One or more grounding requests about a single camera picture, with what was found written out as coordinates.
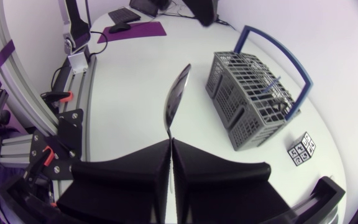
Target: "white tabletop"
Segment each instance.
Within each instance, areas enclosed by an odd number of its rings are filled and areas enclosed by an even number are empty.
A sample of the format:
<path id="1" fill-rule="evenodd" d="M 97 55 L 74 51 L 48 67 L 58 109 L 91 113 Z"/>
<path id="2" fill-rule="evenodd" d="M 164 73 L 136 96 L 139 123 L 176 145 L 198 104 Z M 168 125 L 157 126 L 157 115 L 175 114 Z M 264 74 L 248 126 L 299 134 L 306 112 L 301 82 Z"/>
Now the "white tabletop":
<path id="1" fill-rule="evenodd" d="M 142 22 L 151 18 L 139 13 Z M 322 176 L 346 190 L 341 158 L 324 121 L 309 100 L 301 106 L 301 114 L 272 139 L 260 147 L 236 152 L 227 131 L 205 90 L 214 52 L 234 49 L 239 32 L 213 24 L 202 27 L 198 21 L 160 16 L 154 21 L 163 25 L 167 36 L 143 37 L 108 43 L 98 55 L 91 96 L 90 144 L 91 161 L 108 161 L 125 156 L 167 139 L 163 123 L 166 95 L 176 76 L 191 63 L 192 69 L 184 96 L 172 124 L 176 139 L 229 161 L 266 162 L 272 167 L 269 182 L 289 206 L 306 199 Z M 114 23 L 105 14 L 96 20 L 93 31 L 102 31 Z M 98 52 L 98 34 L 89 43 Z M 243 52 L 256 55 L 296 99 L 300 87 L 273 59 L 251 41 Z M 313 157 L 300 166 L 294 165 L 287 148 L 307 131 L 316 143 Z M 339 203 L 342 223 L 346 195 Z M 168 193 L 167 223 L 176 223 L 174 194 Z"/>

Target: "white wall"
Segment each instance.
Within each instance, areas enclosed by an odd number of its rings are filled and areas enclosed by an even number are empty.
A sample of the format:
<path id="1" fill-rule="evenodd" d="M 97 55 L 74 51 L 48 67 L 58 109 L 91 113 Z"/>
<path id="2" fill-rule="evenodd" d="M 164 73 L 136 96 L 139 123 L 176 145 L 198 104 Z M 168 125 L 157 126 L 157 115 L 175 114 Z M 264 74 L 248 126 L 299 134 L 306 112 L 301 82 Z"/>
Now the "white wall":
<path id="1" fill-rule="evenodd" d="M 53 72 L 66 57 L 58 1 L 5 0 L 9 33 L 30 82 L 50 91 Z"/>
<path id="2" fill-rule="evenodd" d="M 344 164 L 344 223 L 348 223 L 358 209 L 358 1 L 220 0 L 218 14 L 237 30 L 247 24 L 272 35 L 308 71 L 314 81 L 309 98 L 331 131 Z M 303 84 L 274 47 L 256 34 L 250 39 Z"/>

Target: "screw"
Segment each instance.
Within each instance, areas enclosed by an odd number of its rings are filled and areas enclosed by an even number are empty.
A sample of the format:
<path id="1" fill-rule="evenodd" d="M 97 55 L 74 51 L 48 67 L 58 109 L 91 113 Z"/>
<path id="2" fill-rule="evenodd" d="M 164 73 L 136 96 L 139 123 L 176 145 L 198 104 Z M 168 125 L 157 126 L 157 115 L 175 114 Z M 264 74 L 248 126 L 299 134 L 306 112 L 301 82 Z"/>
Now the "screw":
<path id="1" fill-rule="evenodd" d="M 55 168 L 53 168 L 53 170 L 55 171 L 56 174 L 58 174 L 60 172 L 59 166 L 55 166 Z"/>
<path id="2" fill-rule="evenodd" d="M 75 157 L 75 152 L 74 152 L 74 151 L 70 151 L 70 152 L 69 152 L 69 155 L 70 155 L 71 158 L 74 158 L 74 157 Z"/>

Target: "gray plastic basket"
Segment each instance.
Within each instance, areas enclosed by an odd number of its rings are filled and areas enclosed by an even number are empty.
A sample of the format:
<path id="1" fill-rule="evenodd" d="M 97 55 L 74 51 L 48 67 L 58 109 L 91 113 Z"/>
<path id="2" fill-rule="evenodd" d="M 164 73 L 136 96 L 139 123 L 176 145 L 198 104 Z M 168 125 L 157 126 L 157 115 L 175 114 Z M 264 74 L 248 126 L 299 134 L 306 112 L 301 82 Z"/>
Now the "gray plastic basket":
<path id="1" fill-rule="evenodd" d="M 256 56 L 239 53 L 247 38 L 244 32 L 253 31 L 276 46 L 299 68 L 306 82 L 295 102 Z M 216 52 L 206 90 L 228 130 L 233 148 L 256 147 L 281 130 L 306 98 L 312 82 L 297 59 L 272 37 L 252 27 L 245 26 L 234 52 Z"/>

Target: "metal spoon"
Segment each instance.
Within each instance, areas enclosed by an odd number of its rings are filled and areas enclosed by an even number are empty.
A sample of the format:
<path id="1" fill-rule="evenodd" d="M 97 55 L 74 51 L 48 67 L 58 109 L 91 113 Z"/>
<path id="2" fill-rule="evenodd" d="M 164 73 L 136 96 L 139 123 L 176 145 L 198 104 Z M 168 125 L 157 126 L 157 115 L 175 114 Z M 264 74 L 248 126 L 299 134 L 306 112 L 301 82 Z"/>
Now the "metal spoon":
<path id="1" fill-rule="evenodd" d="M 164 108 L 164 124 L 165 130 L 168 133 L 169 141 L 170 141 L 170 150 L 171 150 L 171 164 L 170 164 L 170 178 L 169 178 L 169 186 L 170 191 L 173 193 L 172 186 L 172 170 L 173 170 L 173 162 L 172 162 L 172 135 L 170 131 L 170 127 L 175 117 L 175 114 L 178 110 L 181 97 L 183 95 L 183 91 L 185 90 L 187 84 L 187 78 L 191 69 L 191 65 L 188 64 L 185 69 L 179 74 L 177 79 L 173 82 L 171 89 L 168 92 L 167 99 L 165 101 Z"/>

